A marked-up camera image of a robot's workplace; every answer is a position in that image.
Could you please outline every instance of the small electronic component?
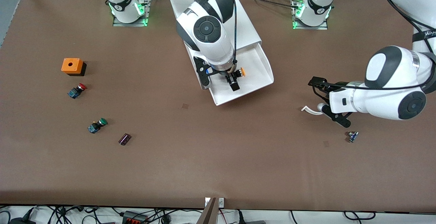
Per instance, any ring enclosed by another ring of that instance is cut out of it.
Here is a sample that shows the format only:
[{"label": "small electronic component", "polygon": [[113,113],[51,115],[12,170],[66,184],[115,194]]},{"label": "small electronic component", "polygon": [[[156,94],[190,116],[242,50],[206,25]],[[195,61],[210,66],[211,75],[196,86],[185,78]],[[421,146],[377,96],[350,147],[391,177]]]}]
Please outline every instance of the small electronic component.
[{"label": "small electronic component", "polygon": [[75,99],[77,98],[84,90],[86,89],[86,86],[79,83],[79,85],[76,88],[73,88],[68,92],[68,96]]},{"label": "small electronic component", "polygon": [[164,216],[162,217],[161,222],[162,222],[162,224],[170,224],[170,222],[171,222],[171,216],[170,216],[170,215],[164,215]]},{"label": "small electronic component", "polygon": [[121,139],[118,141],[118,143],[120,145],[126,145],[131,138],[132,136],[130,134],[124,134],[123,137],[121,137]]},{"label": "small electronic component", "polygon": [[350,137],[350,139],[349,139],[350,143],[353,143],[356,140],[358,135],[359,135],[358,131],[349,132],[348,136]]},{"label": "small electronic component", "polygon": [[36,224],[36,222],[30,220],[25,221],[23,218],[14,218],[9,222],[9,224]]},{"label": "small electronic component", "polygon": [[147,221],[148,217],[143,214],[135,213],[132,211],[126,211],[123,213],[122,223],[141,224]]},{"label": "small electronic component", "polygon": [[71,76],[84,76],[86,63],[79,58],[64,58],[61,71]]},{"label": "small electronic component", "polygon": [[93,122],[91,125],[89,125],[88,131],[91,134],[95,134],[100,130],[101,127],[106,126],[107,124],[108,122],[106,121],[106,119],[100,118],[100,120],[98,120],[97,122]]}]

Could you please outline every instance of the orange push button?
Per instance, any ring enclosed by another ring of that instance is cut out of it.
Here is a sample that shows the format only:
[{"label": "orange push button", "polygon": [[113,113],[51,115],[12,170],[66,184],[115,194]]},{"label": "orange push button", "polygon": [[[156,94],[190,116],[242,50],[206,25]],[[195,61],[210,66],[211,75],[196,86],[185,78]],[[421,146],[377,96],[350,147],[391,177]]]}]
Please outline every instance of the orange push button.
[{"label": "orange push button", "polygon": [[86,63],[79,58],[64,58],[61,71],[67,75],[84,76],[86,71]]}]

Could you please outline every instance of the metal frame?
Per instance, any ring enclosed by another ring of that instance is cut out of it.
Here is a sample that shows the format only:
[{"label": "metal frame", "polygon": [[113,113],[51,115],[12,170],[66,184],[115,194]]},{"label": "metal frame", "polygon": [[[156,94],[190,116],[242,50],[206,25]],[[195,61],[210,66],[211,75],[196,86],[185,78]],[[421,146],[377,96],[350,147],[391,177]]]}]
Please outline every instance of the metal frame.
[{"label": "metal frame", "polygon": [[206,198],[207,205],[198,218],[197,224],[217,224],[220,205],[224,207],[224,198]]}]

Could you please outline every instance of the capacitor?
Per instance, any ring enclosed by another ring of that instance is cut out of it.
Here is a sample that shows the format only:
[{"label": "capacitor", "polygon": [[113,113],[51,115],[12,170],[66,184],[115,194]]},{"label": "capacitor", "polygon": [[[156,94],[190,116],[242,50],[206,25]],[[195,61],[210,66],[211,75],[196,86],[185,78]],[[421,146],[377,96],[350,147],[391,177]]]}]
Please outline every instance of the capacitor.
[{"label": "capacitor", "polygon": [[79,85],[76,88],[73,88],[70,90],[70,92],[68,92],[68,95],[75,99],[77,98],[84,90],[86,89],[86,86],[79,83]]},{"label": "capacitor", "polygon": [[91,125],[89,125],[88,131],[91,134],[95,134],[100,130],[101,127],[106,126],[107,124],[108,122],[106,121],[106,119],[100,118],[100,120],[98,120],[97,122],[93,122]]},{"label": "capacitor", "polygon": [[352,131],[352,132],[349,132],[349,133],[348,133],[348,136],[350,137],[349,142],[350,142],[350,143],[353,143],[353,142],[356,140],[356,138],[357,138],[358,135],[359,135],[359,132],[358,132],[358,131]]},{"label": "capacitor", "polygon": [[127,142],[131,139],[131,135],[130,134],[124,134],[123,137],[121,137],[121,139],[118,141],[118,143],[120,145],[126,145]]}]

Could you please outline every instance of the purple capacitor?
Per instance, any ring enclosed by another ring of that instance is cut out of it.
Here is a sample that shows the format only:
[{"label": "purple capacitor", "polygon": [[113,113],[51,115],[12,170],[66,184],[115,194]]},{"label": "purple capacitor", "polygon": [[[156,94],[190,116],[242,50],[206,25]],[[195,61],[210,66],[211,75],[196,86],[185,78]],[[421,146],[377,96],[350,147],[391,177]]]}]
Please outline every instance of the purple capacitor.
[{"label": "purple capacitor", "polygon": [[127,142],[131,139],[132,136],[130,134],[124,134],[123,137],[118,141],[120,145],[126,145]]}]

